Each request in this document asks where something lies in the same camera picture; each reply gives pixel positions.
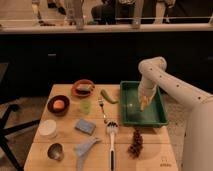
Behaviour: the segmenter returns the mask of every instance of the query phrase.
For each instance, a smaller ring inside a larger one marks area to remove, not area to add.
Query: orange bowl
[[[91,84],[93,89],[95,88],[95,84],[91,80],[81,79],[81,80],[76,81],[73,84],[72,89],[71,89],[71,94],[73,96],[77,96],[77,97],[88,97],[88,96],[90,96],[92,91],[93,91],[93,89],[91,91],[89,91],[89,92],[80,93],[80,92],[77,91],[77,87],[80,84]]]

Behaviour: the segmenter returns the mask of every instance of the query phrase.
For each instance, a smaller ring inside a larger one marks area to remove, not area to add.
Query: wooden tabletop
[[[91,96],[86,99],[91,103],[89,114],[80,110],[81,99],[71,96],[71,84],[55,84],[52,87],[49,99],[56,95],[65,95],[70,100],[70,106],[65,116],[57,117],[44,108],[41,122],[53,119],[57,124],[57,136],[52,139],[42,137],[36,132],[33,144],[28,154],[25,170],[29,171],[76,171],[77,155],[74,147],[87,140],[90,136],[76,130],[75,124],[83,118],[96,124],[92,136],[101,139],[88,153],[83,165],[83,171],[109,171],[110,138],[106,133],[106,124],[103,121],[101,108],[98,104],[101,89],[119,100],[119,85],[96,85]],[[104,110],[110,120],[119,124],[118,134],[115,137],[116,171],[177,171],[177,165],[170,144],[166,126],[161,128],[142,128],[143,149],[137,159],[132,159],[127,149],[131,145],[134,129],[120,123],[119,104],[110,104],[104,101]],[[47,150],[53,143],[61,143],[64,149],[64,159],[60,162],[49,159]]]

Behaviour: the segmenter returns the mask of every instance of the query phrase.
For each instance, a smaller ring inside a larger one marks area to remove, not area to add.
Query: metal cup
[[[52,144],[47,155],[50,159],[61,161],[64,158],[63,146],[59,143]]]

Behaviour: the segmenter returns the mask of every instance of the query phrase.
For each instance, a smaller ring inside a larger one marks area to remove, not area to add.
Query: green tray
[[[138,101],[138,81],[122,81],[120,83],[121,121],[129,126],[161,127],[168,125],[167,116],[162,104],[159,88],[151,104],[144,111]]]

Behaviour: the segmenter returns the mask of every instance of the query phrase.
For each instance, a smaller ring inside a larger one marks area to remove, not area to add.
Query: dark wall
[[[163,56],[167,72],[213,89],[213,32],[0,35],[0,62],[9,67],[0,96],[48,95],[54,83],[140,80],[138,63]]]

